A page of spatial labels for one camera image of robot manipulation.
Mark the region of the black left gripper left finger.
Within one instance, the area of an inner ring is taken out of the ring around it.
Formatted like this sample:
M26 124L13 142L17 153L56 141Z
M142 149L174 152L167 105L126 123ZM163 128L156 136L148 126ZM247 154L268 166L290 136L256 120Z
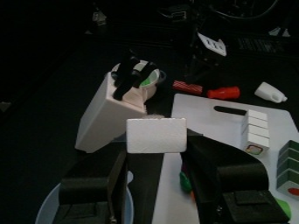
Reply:
M60 182L52 224L124 224L127 145L114 142L88 154Z

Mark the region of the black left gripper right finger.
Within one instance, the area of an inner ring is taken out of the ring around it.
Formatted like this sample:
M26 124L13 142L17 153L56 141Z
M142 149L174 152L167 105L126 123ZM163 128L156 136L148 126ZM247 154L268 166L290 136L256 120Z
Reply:
M267 168L236 147L188 130L182 172L200 224L288 224L270 192Z

